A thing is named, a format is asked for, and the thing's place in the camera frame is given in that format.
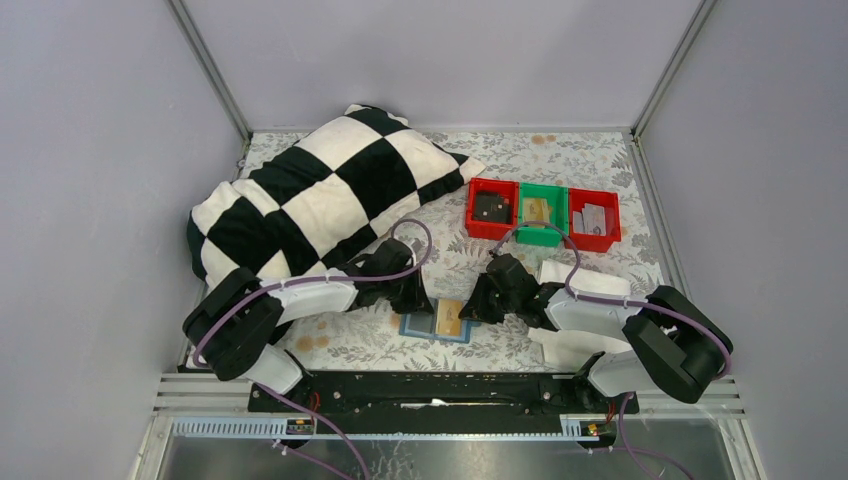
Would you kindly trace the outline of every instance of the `orange spot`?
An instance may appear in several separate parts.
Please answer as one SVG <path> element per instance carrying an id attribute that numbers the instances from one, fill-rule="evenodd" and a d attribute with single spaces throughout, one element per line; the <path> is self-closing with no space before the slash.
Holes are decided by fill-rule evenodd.
<path id="1" fill-rule="evenodd" d="M 306 336 L 298 338 L 297 343 L 295 343 L 294 346 L 295 346 L 296 349 L 298 349 L 298 351 L 309 352 L 309 351 L 312 350 L 313 343 L 314 342 L 312 341 L 312 337 L 310 337 L 309 335 L 306 335 Z"/>

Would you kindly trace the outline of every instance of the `patterned table surface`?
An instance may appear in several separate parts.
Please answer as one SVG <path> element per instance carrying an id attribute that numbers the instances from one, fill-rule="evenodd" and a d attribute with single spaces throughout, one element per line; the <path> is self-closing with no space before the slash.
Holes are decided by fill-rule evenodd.
<path id="1" fill-rule="evenodd" d="M 242 175 L 271 160 L 305 136 L 257 133 Z M 618 192 L 622 240 L 606 254 L 585 253 L 586 268 L 630 280 L 634 294 L 662 282 L 659 247 L 648 231 L 633 178 L 631 158 L 620 133 L 431 133 L 448 151 L 473 155 L 487 165 L 481 177 L 556 184 Z M 463 225 L 468 187 L 424 205 L 408 215 L 427 224 L 434 246 L 424 265 L 424 284 L 435 298 L 467 299 L 490 257 L 494 241 L 470 238 Z M 414 225 L 398 228 L 398 238 L 416 253 L 426 247 Z M 368 251 L 373 251 L 376 244 Z M 507 243 L 502 249 L 535 273 L 546 258 L 573 264 L 563 247 Z M 541 345 L 527 338 L 514 316 L 501 325 L 474 327 L 469 344 L 417 339 L 398 334 L 399 318 L 387 303 L 367 310 L 328 313 L 297 320 L 278 346 L 294 353 L 309 369 L 548 371 Z"/>

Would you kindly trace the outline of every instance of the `black and white pillow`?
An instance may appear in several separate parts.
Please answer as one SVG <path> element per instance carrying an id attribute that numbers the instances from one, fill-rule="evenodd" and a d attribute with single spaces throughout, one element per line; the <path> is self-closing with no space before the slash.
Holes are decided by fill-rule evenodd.
<path id="1" fill-rule="evenodd" d="M 213 287 L 238 267 L 263 279 L 323 272 L 484 168 L 445 152 L 404 118 L 352 105 L 192 209 L 192 269 Z"/>

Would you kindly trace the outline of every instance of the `gray wall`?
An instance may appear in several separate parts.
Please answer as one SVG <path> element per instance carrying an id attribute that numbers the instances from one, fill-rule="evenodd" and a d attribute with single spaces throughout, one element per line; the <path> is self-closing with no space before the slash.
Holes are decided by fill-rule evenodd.
<path id="1" fill-rule="evenodd" d="M 129 472 L 239 139 L 163 1 L 0 6 L 0 478 Z"/>
<path id="2" fill-rule="evenodd" d="M 254 129 L 629 126 L 697 0 L 189 0 Z"/>
<path id="3" fill-rule="evenodd" d="M 722 2 L 644 137 L 772 479 L 843 478 L 848 3 Z"/>

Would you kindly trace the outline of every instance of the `metal floor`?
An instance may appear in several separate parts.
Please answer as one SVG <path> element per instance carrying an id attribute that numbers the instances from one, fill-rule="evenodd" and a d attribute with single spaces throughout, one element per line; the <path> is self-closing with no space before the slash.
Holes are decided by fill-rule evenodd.
<path id="1" fill-rule="evenodd" d="M 699 479 L 733 478 L 721 434 L 709 420 L 631 420 L 631 445 L 664 453 Z M 593 453 L 573 442 L 357 442 L 374 480 L 561 480 L 646 478 L 626 452 Z M 313 441 L 303 452 L 362 478 L 343 442 Z M 661 478 L 686 477 L 668 464 L 644 459 Z M 172 437 L 160 480 L 336 479 L 267 440 Z"/>

